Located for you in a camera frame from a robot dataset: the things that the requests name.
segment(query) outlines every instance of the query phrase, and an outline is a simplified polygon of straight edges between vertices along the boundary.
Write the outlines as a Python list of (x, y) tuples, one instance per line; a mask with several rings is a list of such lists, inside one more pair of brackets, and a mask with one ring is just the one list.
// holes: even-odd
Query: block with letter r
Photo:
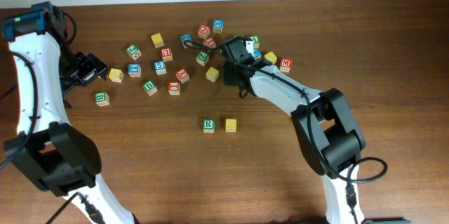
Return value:
[(203, 120), (203, 132), (204, 133), (213, 133), (215, 130), (215, 122), (213, 119), (204, 119)]

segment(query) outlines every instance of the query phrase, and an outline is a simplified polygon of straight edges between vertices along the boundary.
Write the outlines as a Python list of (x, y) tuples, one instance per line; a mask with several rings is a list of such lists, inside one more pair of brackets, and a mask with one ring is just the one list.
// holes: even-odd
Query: wire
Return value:
[(68, 13), (66, 13), (66, 12), (64, 12), (64, 11), (63, 11), (63, 13), (64, 13), (65, 16), (67, 16), (67, 17), (70, 19), (70, 22), (72, 22), (72, 25), (73, 25), (73, 35), (72, 35), (72, 37), (67, 41), (67, 45), (70, 45), (70, 44), (72, 44), (73, 40), (75, 40), (75, 36), (76, 36), (76, 23), (75, 23), (75, 20), (74, 20)]
[(5, 92), (1, 97), (0, 100), (3, 100), (6, 98), (9, 94), (11, 94), (15, 89), (17, 88), (17, 84), (15, 84), (13, 87), (11, 87), (7, 92)]
[(32, 67), (32, 63), (30, 61), (28, 61), (28, 59), (26, 59), (25, 56), (20, 55), (19, 53), (12, 52), (12, 51), (8, 52), (8, 53), (23, 60), (25, 62), (25, 65), (28, 67), (29, 74), (31, 75), (32, 82), (33, 82), (33, 113), (31, 116), (31, 125), (29, 126), (29, 130), (28, 130), (27, 136), (25, 137), (25, 140), (13, 154), (9, 155), (6, 158), (6, 160), (0, 164), (0, 170), (5, 168), (6, 165), (8, 165), (10, 162), (12, 162), (28, 146), (28, 142), (31, 139), (31, 136), (33, 134), (33, 130), (34, 130), (34, 127), (36, 126), (36, 121), (37, 121), (37, 80), (36, 80), (36, 74), (34, 73), (34, 70)]
[[(239, 37), (234, 37), (233, 39), (231, 39), (231, 40), (229, 40), (229, 41), (226, 41), (226, 43), (231, 43), (231, 42), (233, 42), (233, 41), (235, 41), (235, 40), (237, 40), (237, 39), (239, 39)], [(352, 173), (352, 171), (354, 170), (354, 168), (355, 168), (356, 166), (358, 166), (358, 165), (361, 164), (362, 162), (366, 162), (366, 161), (377, 161), (377, 162), (380, 162), (380, 163), (383, 165), (382, 171), (381, 171), (380, 173), (378, 173), (377, 175), (375, 175), (375, 176), (372, 176), (372, 177), (370, 177), (370, 178), (364, 178), (364, 179), (351, 179), (350, 176), (344, 177), (344, 176), (340, 175), (340, 174), (338, 173), (338, 171), (336, 171), (334, 168), (332, 168), (332, 167), (327, 163), (327, 161), (326, 161), (326, 160), (324, 159), (324, 157), (321, 155), (321, 153), (320, 153), (318, 147), (316, 146), (316, 142), (315, 142), (315, 139), (314, 139), (314, 134), (313, 134), (313, 131), (312, 131), (312, 129), (311, 129), (311, 113), (312, 113), (312, 111), (311, 111), (310, 99), (309, 99), (309, 96), (307, 95), (307, 93), (306, 93), (304, 90), (298, 88), (296, 85), (290, 83), (289, 81), (287, 81), (287, 80), (285, 80), (285, 79), (283, 79), (283, 78), (281, 78), (281, 77), (276, 76), (276, 75), (273, 74), (273, 73), (270, 73), (270, 72), (267, 72), (267, 71), (265, 71), (265, 70), (258, 69), (258, 68), (255, 68), (255, 67), (251, 67), (251, 66), (248, 66), (248, 65), (244, 65), (243, 63), (236, 62), (235, 60), (232, 60), (232, 59), (230, 59), (230, 58), (224, 56), (223, 54), (221, 54), (220, 52), (217, 51), (218, 49), (220, 49), (220, 48), (223, 46), (223, 44), (219, 45), (217, 48), (209, 48), (209, 47), (207, 47), (207, 46), (205, 46), (205, 45), (203, 45), (203, 44), (200, 44), (199, 42), (191, 41), (191, 40), (185, 40), (183, 43), (184, 43), (185, 46), (187, 46), (187, 47), (189, 47), (189, 48), (196, 49), (196, 50), (212, 51), (212, 52), (214, 52), (214, 53), (220, 55), (221, 57), (223, 57), (225, 60), (227, 60), (227, 61), (229, 61), (229, 62), (231, 62), (231, 63), (234, 63), (235, 65), (244, 67), (244, 68), (246, 68), (246, 69), (248, 69), (248, 70), (251, 70), (251, 71), (253, 71), (253, 72), (261, 72), (261, 73), (263, 73), (263, 74), (266, 74), (266, 75), (268, 75), (268, 76), (270, 76), (270, 77), (272, 77), (272, 78), (274, 78), (274, 79), (277, 79), (277, 80), (279, 80), (279, 81), (281, 81), (281, 82), (283, 82), (283, 83), (289, 85), (290, 87), (292, 87), (293, 89), (295, 89), (296, 91), (298, 91), (298, 92), (301, 94), (301, 96), (303, 96), (304, 99), (306, 100), (306, 106), (307, 106), (307, 131), (308, 131), (308, 133), (309, 133), (310, 142), (311, 142), (311, 144), (312, 144), (312, 147), (314, 148), (314, 151), (315, 151), (316, 155), (318, 156), (318, 158), (319, 158), (320, 162), (322, 163), (322, 165), (323, 165), (325, 168), (327, 168), (327, 169), (329, 170), (329, 172), (332, 173), (335, 177), (337, 177), (337, 178), (339, 178), (339, 179), (341, 179), (341, 180), (343, 180), (343, 181), (345, 181), (345, 182), (347, 182), (347, 183), (363, 184), (363, 183), (373, 182), (373, 181), (375, 181), (375, 180), (381, 178), (382, 176), (384, 176), (384, 175), (387, 173), (388, 165), (387, 165), (387, 163), (386, 163), (384, 160), (382, 160), (382, 159), (380, 159), (380, 158), (377, 158), (377, 157), (366, 157), (366, 158), (362, 158), (362, 159), (358, 160), (358, 161), (357, 161), (357, 162), (350, 168), (351, 173)]]
[(65, 208), (75, 199), (76, 196), (81, 198), (81, 202), (84, 202), (86, 198), (79, 192), (75, 192), (62, 206), (56, 211), (53, 216), (46, 222), (46, 224), (51, 224), (64, 210)]

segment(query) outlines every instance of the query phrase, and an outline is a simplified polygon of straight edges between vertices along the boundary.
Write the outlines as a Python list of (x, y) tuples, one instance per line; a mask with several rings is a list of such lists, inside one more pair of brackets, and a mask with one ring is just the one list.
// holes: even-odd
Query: yellow block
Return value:
[(272, 62), (273, 64), (276, 64), (276, 61), (278, 60), (278, 58), (276, 57), (276, 55), (273, 52), (268, 52), (264, 55), (265, 60), (268, 60), (270, 62)]
[(218, 78), (218, 70), (214, 67), (210, 67), (209, 70), (206, 72), (206, 78), (211, 80), (212, 82), (217, 81)]
[(111, 68), (111, 70), (109, 71), (109, 78), (112, 81), (121, 83), (121, 81), (123, 80), (123, 72), (119, 69)]
[(159, 33), (152, 35), (152, 41), (157, 48), (163, 46), (162, 36)]
[(237, 131), (237, 120), (236, 119), (226, 119), (226, 132)]

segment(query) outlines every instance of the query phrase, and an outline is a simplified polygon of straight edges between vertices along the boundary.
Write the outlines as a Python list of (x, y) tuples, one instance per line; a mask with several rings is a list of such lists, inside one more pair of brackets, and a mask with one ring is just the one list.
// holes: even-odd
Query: wooden block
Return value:
[(158, 61), (154, 63), (154, 69), (156, 70), (156, 74), (166, 74), (166, 64), (163, 61)]
[(223, 33), (223, 20), (213, 20), (212, 32), (216, 34)]
[(140, 65), (138, 63), (130, 63), (128, 65), (128, 74), (131, 77), (140, 77), (142, 74), (142, 70), (140, 69)]
[(259, 37), (258, 36), (252, 36), (250, 37), (250, 39), (252, 39), (254, 41), (254, 48), (259, 48)]
[(272, 62), (273, 64), (276, 64), (276, 61), (278, 60), (278, 58), (276, 57), (276, 55), (273, 52), (268, 52), (264, 55), (265, 60), (268, 60), (270, 62)]
[(171, 48), (161, 49), (162, 60), (164, 62), (170, 62), (173, 60), (173, 54), (171, 53)]
[(181, 84), (189, 81), (189, 79), (190, 79), (189, 73), (187, 73), (187, 70), (185, 70), (185, 68), (182, 68), (181, 70), (178, 70), (176, 72), (176, 77), (181, 82)]
[(293, 66), (293, 61), (291, 59), (282, 58), (281, 60), (281, 66), (279, 67), (279, 70), (282, 72), (290, 72), (290, 69)]
[(153, 34), (152, 35), (152, 40), (153, 40), (154, 46), (156, 48), (160, 48), (160, 47), (163, 46), (163, 40), (162, 40), (161, 34), (159, 34), (159, 33), (158, 34)]
[(184, 35), (181, 35), (181, 43), (182, 43), (182, 46), (184, 47), (184, 48), (187, 48), (187, 46), (185, 46), (184, 45), (184, 41), (185, 40), (192, 40), (192, 37), (190, 36), (190, 34), (184, 34)]
[(208, 63), (208, 61), (209, 55), (207, 53), (204, 53), (203, 51), (196, 56), (196, 62), (200, 65), (206, 66), (206, 63)]
[(143, 89), (148, 95), (153, 95), (157, 92), (156, 85), (151, 80), (143, 84)]
[(204, 45), (208, 46), (209, 48), (216, 48), (217, 47), (217, 43), (215, 43), (215, 41), (213, 40), (213, 38), (209, 38), (209, 39), (205, 39), (204, 40)]
[(168, 92), (170, 95), (180, 95), (181, 94), (181, 84), (178, 81), (168, 82)]
[(119, 69), (111, 68), (109, 71), (109, 79), (111, 79), (111, 81), (121, 83), (123, 80), (123, 72)]
[(213, 119), (204, 119), (203, 120), (203, 132), (204, 133), (213, 133), (215, 131), (215, 121)]
[(226, 119), (226, 132), (237, 131), (237, 120), (236, 119)]
[(131, 45), (129, 48), (126, 49), (126, 52), (134, 60), (142, 55), (139, 48), (136, 45)]
[(98, 106), (105, 106), (109, 104), (109, 96), (104, 91), (101, 93), (95, 94), (95, 103), (97, 103)]
[(258, 50), (258, 49), (254, 50), (253, 58), (254, 58), (254, 60), (262, 58), (262, 53), (260, 52), (260, 50)]
[(206, 72), (206, 78), (215, 83), (215, 81), (217, 81), (218, 78), (218, 73), (219, 72), (217, 69), (215, 69), (214, 67), (210, 67), (209, 70)]
[(198, 29), (198, 37), (202, 39), (207, 39), (210, 34), (210, 27), (206, 27), (205, 25), (199, 26)]

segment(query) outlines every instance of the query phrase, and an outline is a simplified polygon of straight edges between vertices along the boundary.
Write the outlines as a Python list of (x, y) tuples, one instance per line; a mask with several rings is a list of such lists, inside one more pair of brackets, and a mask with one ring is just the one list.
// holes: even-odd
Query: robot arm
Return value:
[[(18, 137), (5, 142), (7, 156), (19, 151), (12, 163), (40, 190), (69, 199), (92, 223), (138, 223), (116, 200), (101, 175), (98, 149), (91, 139), (74, 129), (67, 118), (63, 93), (105, 79), (107, 67), (94, 55), (74, 55), (65, 42), (63, 12), (50, 2), (5, 20), (2, 33), (12, 52), (31, 62), (37, 82), (36, 126), (27, 147), (18, 149), (31, 124), (33, 84), (25, 62), (15, 58), (20, 95)], [(48, 144), (54, 150), (44, 152)]]
[[(352, 210), (348, 204), (347, 183), (336, 179), (335, 174), (331, 173), (317, 156), (320, 154), (328, 165), (343, 177), (346, 177), (351, 166), (360, 160), (365, 140), (346, 99), (336, 89), (322, 92), (303, 86), (282, 74), (275, 65), (266, 60), (254, 61), (251, 55), (252, 47), (251, 41), (240, 38), (234, 38), (221, 46), (223, 56), (227, 59), (224, 67), (224, 83), (237, 85), (241, 93), (247, 91), (254, 96), (264, 98), (292, 117), (302, 154), (310, 167), (322, 177), (328, 222), (330, 224), (354, 223)], [(311, 145), (307, 130), (306, 98), (292, 85), (303, 90), (309, 99), (312, 110), (311, 131), (318, 153)], [(335, 124), (323, 131), (320, 123), (332, 119)], [(351, 173), (351, 179), (356, 179), (357, 172), (356, 166)], [(358, 202), (356, 185), (350, 197), (351, 200)], [(361, 223), (364, 216), (359, 204), (355, 205), (354, 213), (357, 222)]]
[[(262, 70), (266, 72), (273, 73), (290, 83), (296, 85), (297, 87), (303, 89), (306, 91), (307, 95), (309, 96), (311, 103), (320, 103), (321, 102), (321, 91), (308, 88), (306, 86), (303, 86), (302, 84), (297, 83), (296, 81), (292, 80), (291, 78), (287, 77), (286, 75), (282, 74), (278, 68), (274, 65), (265, 66), (262, 68)], [(298, 121), (298, 116), (296, 115), (297, 108), (299, 106), (306, 105), (305, 99), (293, 88), (288, 86), (287, 84), (279, 81), (278, 79), (273, 79), (270, 76), (267, 76), (266, 74), (263, 74), (261, 72), (256, 72), (254, 75), (249, 79), (250, 86), (254, 91), (254, 94), (259, 98), (264, 98), (271, 103), (275, 104), (277, 107), (281, 108), (285, 113), (287, 113), (289, 116), (293, 118), (294, 121)], [(324, 121), (324, 118), (317, 119), (315, 116), (312, 116), (314, 122), (315, 122), (315, 131), (320, 131), (321, 127), (319, 126), (319, 123)], [(304, 137), (303, 134), (307, 133), (304, 128), (299, 126), (300, 123), (295, 123), (295, 129), (297, 130), (298, 137)], [(308, 149), (305, 143), (302, 144), (302, 152), (304, 157), (306, 156), (313, 156), (314, 151), (312, 149)], [(315, 162), (313, 158), (307, 159), (308, 162), (312, 163), (312, 165), (317, 166), (318, 163)], [(347, 176), (348, 174), (348, 168), (345, 168), (341, 170), (340, 175)], [(357, 178), (357, 171), (358, 166), (354, 169), (354, 171), (351, 173), (351, 178), (356, 179)], [(346, 182), (340, 179), (332, 179), (329, 176), (321, 176), (323, 181), (323, 188), (326, 196), (326, 204), (327, 204), (327, 210), (326, 210), (326, 217), (328, 219), (328, 222), (330, 224), (336, 224), (336, 223), (354, 223), (354, 217), (351, 214), (351, 209), (349, 208), (349, 205), (347, 203), (347, 194), (346, 194)], [(356, 201), (358, 201), (358, 188), (356, 185), (354, 185), (355, 189), (355, 197)], [(364, 219), (363, 213), (360, 209), (360, 204), (357, 204), (354, 208), (358, 223), (361, 223), (361, 221)]]

